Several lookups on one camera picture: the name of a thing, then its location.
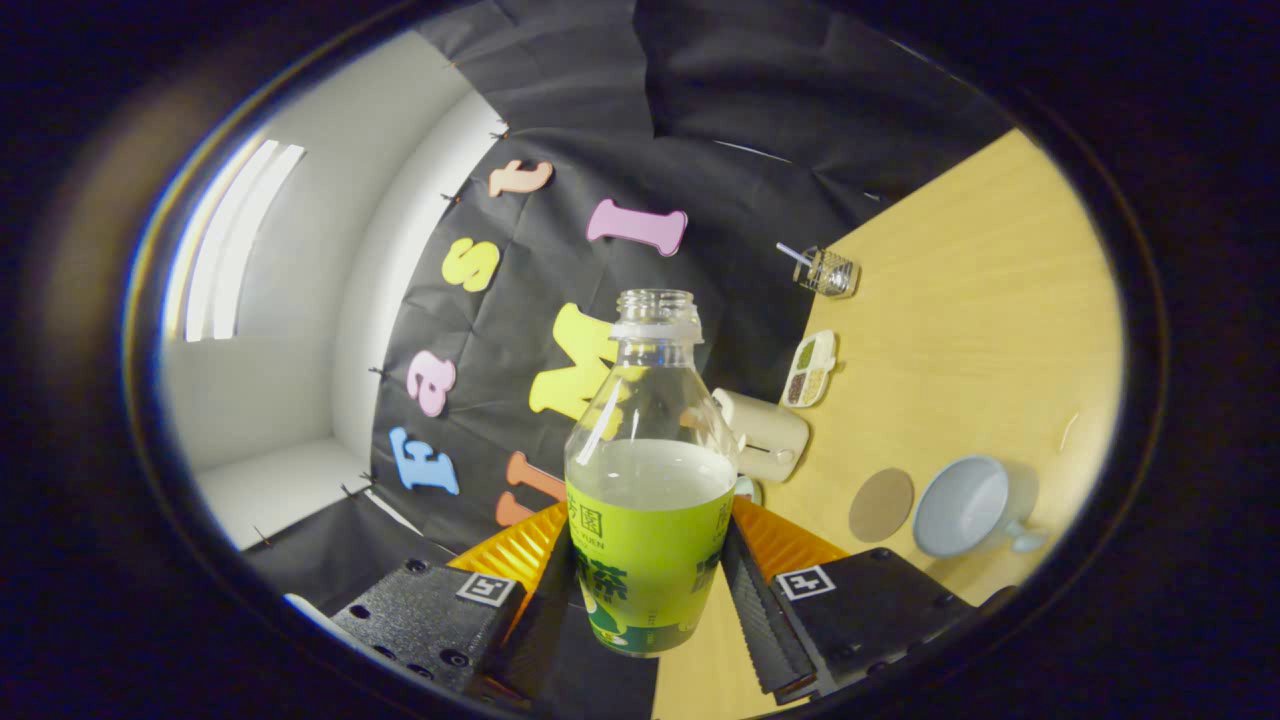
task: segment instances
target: coaster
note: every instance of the coaster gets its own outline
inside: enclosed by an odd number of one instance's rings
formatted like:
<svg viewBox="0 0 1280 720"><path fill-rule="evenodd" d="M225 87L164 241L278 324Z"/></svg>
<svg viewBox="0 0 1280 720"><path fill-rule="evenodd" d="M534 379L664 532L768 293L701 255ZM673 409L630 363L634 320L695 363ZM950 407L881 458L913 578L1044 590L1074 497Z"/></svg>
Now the coaster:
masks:
<svg viewBox="0 0 1280 720"><path fill-rule="evenodd" d="M849 529L863 542L881 542L906 523L915 501L911 477L896 468L876 473L863 483L849 507Z"/></svg>

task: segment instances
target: pink letter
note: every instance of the pink letter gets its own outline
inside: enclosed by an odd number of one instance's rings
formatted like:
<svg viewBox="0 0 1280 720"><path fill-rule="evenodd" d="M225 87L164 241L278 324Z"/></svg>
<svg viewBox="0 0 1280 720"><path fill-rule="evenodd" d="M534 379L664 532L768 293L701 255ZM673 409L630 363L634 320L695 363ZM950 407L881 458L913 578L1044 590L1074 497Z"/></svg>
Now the pink letter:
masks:
<svg viewBox="0 0 1280 720"><path fill-rule="evenodd" d="M417 398L422 413L435 418L444 410L444 396L457 378L458 372L452 360L440 360L429 350L424 350L408 364L404 386L408 388L408 396Z"/></svg>
<svg viewBox="0 0 1280 720"><path fill-rule="evenodd" d="M521 170L520 160L507 163L506 168L498 168L489 173L489 197L498 197L502 191L532 192L547 184L552 179L552 164L538 163L532 170Z"/></svg>
<svg viewBox="0 0 1280 720"><path fill-rule="evenodd" d="M595 206L591 220L586 224L586 240L599 240L604 236L634 240L658 249L663 258L671 258L680 250L680 240L689 224L689 215L675 210L668 215L641 213L618 208L605 197Z"/></svg>

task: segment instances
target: bottle neck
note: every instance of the bottle neck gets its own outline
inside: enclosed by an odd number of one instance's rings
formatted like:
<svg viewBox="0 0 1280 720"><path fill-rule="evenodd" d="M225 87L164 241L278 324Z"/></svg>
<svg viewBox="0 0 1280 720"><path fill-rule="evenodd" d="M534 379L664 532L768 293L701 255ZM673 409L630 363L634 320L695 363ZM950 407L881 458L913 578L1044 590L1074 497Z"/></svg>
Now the bottle neck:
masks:
<svg viewBox="0 0 1280 720"><path fill-rule="evenodd" d="M692 368L694 343L641 337L618 341L618 365L646 368Z"/></svg>

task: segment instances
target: black fabric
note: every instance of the black fabric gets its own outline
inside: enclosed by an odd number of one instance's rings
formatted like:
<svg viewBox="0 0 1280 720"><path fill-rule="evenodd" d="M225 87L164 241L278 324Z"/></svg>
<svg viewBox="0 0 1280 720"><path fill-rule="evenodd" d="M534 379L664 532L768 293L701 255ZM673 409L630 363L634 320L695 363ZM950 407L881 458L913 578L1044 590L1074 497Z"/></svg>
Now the black fabric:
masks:
<svg viewBox="0 0 1280 720"><path fill-rule="evenodd" d="M539 372L572 364L552 338L564 304L612 322L622 290L692 291L708 387L777 398L813 296L791 283L774 243L826 246L1009 128L937 68L800 0L488 0L417 29L511 126L415 269L374 423L376 492L453 552L500 529L503 493L531 510L553 502L509 486L506 466L518 451L563 477L573 421L534 413L529 391ZM489 197L489 172L509 160L550 161L554 176L536 192ZM687 213L680 252L586 242L605 197ZM484 292L440 274L463 237L502 252ZM422 350L458 370L438 418L406 392ZM448 455L457 496L404 488L394 428Z"/></svg>
<svg viewBox="0 0 1280 720"><path fill-rule="evenodd" d="M658 685L658 660L625 657L591 633L586 610L570 605L552 674L534 700L544 717L649 720Z"/></svg>
<svg viewBox="0 0 1280 720"><path fill-rule="evenodd" d="M512 159L548 160L554 176L536 192L489 197L489 172ZM563 477L573 420L549 409L534 413L529 392L539 372L572 364L552 337L564 304L612 323L622 290L689 290L704 325L707 342L695 356L708 387L777 398L813 295L791 282L792 263L773 245L824 246L855 224L852 208L794 164L699 140L552 128L495 143L460 197L431 233L401 306L372 437L379 496L454 552L500 529L495 505L503 492L534 510L553 502L511 487L506 466L520 451ZM623 208L686 211L681 250L662 258L631 241L588 242L588 219L604 197ZM440 274L461 237L502 251L483 292L465 292ZM406 391L408 364L421 350L457 365L438 418L424 415ZM389 442L397 427L449 456L460 495L401 484Z"/></svg>
<svg viewBox="0 0 1280 720"><path fill-rule="evenodd" d="M280 594L305 597L325 615L346 607L411 557L429 562L453 557L362 495L298 520L241 556Z"/></svg>
<svg viewBox="0 0 1280 720"><path fill-rule="evenodd" d="M659 135L786 158L865 217L1010 128L968 86L809 1L641 0L635 28Z"/></svg>
<svg viewBox="0 0 1280 720"><path fill-rule="evenodd" d="M632 8L631 0L485 0L417 29L512 129L652 136Z"/></svg>

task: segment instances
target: wooden table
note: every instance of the wooden table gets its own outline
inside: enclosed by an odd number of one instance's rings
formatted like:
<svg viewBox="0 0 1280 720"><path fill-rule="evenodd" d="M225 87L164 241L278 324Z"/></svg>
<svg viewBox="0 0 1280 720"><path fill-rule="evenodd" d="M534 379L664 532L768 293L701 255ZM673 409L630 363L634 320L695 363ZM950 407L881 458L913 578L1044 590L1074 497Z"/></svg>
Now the wooden table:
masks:
<svg viewBox="0 0 1280 720"><path fill-rule="evenodd" d="M1093 488L1119 410L1120 304L1075 192L1012 131L831 247L861 264L854 297L815 297L805 334L835 331L826 397L801 410L813 434L765 507L849 552L883 546L970 603L1023 582ZM908 521L868 544L849 506L878 470L905 470L915 498L975 452L1030 469L1039 551L937 560ZM658 666L654 717L730 719L777 710L760 693L723 577L694 638Z"/></svg>

